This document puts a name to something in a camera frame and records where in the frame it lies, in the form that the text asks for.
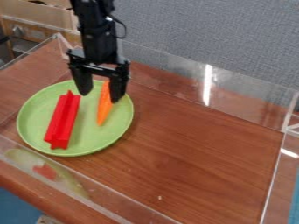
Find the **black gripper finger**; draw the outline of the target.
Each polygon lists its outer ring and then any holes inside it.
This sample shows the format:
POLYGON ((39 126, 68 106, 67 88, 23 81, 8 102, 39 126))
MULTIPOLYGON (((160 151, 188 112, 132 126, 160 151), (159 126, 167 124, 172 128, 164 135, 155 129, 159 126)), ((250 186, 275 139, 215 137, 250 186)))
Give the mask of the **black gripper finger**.
POLYGON ((71 70, 72 79, 75 80, 79 93, 83 96, 85 96, 93 88, 92 75, 81 67, 72 66, 69 70, 71 70))
POLYGON ((109 97, 111 102, 116 103, 127 93, 128 73, 112 73, 109 75, 109 97))

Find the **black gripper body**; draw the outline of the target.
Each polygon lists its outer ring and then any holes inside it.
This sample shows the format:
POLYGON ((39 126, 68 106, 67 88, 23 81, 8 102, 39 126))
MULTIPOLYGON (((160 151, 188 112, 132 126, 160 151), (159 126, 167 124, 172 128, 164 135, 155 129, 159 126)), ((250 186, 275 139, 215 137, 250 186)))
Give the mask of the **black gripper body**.
POLYGON ((123 79, 129 78, 129 60, 125 59, 117 52, 113 52, 101 63, 97 63, 92 59, 87 59, 84 51, 77 49, 69 49, 67 51, 69 57, 69 70, 72 78, 81 78, 92 74, 104 77, 117 75, 123 79))

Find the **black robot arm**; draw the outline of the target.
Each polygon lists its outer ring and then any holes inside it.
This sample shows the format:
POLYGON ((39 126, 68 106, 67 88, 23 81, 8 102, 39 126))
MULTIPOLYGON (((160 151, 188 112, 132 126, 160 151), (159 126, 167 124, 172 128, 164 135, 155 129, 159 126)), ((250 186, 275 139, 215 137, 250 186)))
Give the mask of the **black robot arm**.
POLYGON ((69 49, 69 70, 81 95, 92 88, 92 75, 108 77, 111 101, 116 103, 127 92, 129 61, 119 54, 116 19, 111 12, 113 0, 69 0, 73 14, 79 19, 79 33, 83 48, 69 49))

